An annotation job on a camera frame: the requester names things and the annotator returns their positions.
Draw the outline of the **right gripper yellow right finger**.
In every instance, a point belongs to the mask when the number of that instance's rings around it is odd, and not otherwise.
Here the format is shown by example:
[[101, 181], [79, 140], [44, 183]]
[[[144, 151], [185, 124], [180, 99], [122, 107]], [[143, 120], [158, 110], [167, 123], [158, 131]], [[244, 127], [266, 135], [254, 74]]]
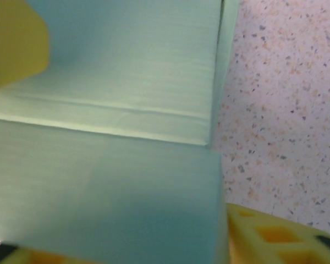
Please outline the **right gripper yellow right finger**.
[[230, 264], [330, 264], [330, 234], [227, 204]]

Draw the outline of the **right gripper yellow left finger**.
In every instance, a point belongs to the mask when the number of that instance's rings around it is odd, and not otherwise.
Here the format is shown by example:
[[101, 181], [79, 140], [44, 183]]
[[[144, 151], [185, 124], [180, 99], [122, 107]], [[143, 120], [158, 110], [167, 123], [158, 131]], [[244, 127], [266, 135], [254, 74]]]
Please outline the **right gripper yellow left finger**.
[[68, 258], [51, 252], [0, 243], [0, 264], [68, 264]]

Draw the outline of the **green paper box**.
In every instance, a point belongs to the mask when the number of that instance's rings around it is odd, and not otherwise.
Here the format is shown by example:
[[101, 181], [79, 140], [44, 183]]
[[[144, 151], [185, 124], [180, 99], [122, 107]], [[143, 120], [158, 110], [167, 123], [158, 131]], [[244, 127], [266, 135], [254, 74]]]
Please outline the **green paper box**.
[[227, 264], [212, 144], [239, 0], [26, 0], [49, 65], [0, 87], [0, 241]]

